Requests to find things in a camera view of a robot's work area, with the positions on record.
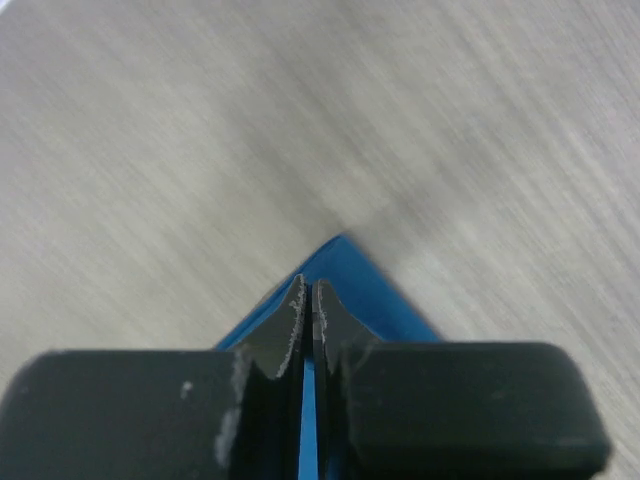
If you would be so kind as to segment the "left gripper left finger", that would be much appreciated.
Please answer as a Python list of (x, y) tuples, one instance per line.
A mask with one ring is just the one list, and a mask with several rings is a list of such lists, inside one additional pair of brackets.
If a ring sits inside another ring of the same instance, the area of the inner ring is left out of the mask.
[(307, 284), (227, 349), (67, 350), (1, 403), (5, 479), (293, 479)]

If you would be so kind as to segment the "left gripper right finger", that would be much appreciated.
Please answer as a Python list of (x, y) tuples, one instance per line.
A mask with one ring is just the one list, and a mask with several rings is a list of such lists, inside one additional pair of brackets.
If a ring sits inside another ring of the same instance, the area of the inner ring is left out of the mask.
[(590, 479), (611, 441), (572, 358), (540, 342), (391, 342), (311, 293), (322, 479)]

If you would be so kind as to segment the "blue t shirt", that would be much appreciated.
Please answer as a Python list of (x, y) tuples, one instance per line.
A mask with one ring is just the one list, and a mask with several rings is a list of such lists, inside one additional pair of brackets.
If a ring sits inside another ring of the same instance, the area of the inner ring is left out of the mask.
[[(438, 342), (438, 333), (427, 323), (406, 297), (377, 265), (344, 234), (319, 247), (285, 280), (260, 301), (257, 307), (220, 340), (215, 347), (227, 349), (244, 340), (264, 323), (282, 302), (294, 277), (302, 274), (307, 282), (326, 279), (336, 291), (346, 310), (385, 341)], [(317, 479), (315, 366), (311, 346), (304, 347), (301, 370), (300, 419), (292, 466), (288, 479)]]

